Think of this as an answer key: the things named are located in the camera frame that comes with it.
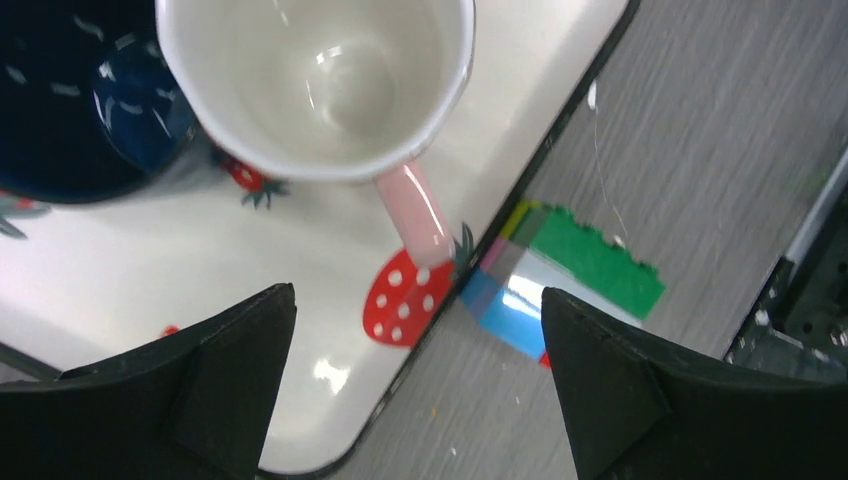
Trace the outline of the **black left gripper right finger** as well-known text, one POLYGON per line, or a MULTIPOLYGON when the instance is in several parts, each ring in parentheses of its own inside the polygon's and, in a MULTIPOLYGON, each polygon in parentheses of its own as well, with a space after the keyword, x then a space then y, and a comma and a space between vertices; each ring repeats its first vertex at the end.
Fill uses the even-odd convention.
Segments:
POLYGON ((847 387, 725 363, 548 287, 541 323, 581 479, 843 479, 847 387))

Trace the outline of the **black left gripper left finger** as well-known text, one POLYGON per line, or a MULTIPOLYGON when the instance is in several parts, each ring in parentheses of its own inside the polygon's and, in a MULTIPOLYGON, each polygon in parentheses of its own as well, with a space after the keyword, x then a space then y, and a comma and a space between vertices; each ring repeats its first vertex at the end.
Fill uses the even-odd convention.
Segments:
POLYGON ((251 479, 297 308, 276 284, 52 381, 1 388, 5 479, 251 479))

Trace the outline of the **cream tray with black rim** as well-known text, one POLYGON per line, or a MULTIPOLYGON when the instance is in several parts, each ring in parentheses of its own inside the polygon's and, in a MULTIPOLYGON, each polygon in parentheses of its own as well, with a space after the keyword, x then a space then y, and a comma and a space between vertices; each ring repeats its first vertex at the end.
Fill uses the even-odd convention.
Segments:
POLYGON ((363 313, 399 252, 367 186, 295 185, 255 204, 244 182, 95 207, 29 203, 1 239, 1 359, 47 378, 186 328, 275 283, 297 324, 259 469, 337 471, 411 367, 617 47, 635 1, 481 1, 472 78, 424 168, 466 257, 412 291, 399 328, 363 313))

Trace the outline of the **multicolour toy brick block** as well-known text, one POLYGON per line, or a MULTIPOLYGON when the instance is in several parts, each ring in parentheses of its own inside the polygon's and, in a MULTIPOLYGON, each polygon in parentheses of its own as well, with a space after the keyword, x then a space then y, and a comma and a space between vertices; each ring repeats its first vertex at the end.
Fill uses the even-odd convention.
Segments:
POLYGON ((459 298, 493 336, 544 367, 542 292, 559 288, 602 312, 640 326, 662 297, 657 269, 625 246, 581 225, 563 206, 520 201, 459 298))

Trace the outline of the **pink mug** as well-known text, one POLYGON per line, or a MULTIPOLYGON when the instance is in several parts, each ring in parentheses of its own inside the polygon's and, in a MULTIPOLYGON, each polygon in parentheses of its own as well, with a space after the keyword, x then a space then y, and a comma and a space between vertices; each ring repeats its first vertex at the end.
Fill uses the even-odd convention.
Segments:
POLYGON ((417 158, 471 75, 471 1, 159 1, 163 57, 208 135, 292 181, 376 185, 412 261, 453 236, 417 158))

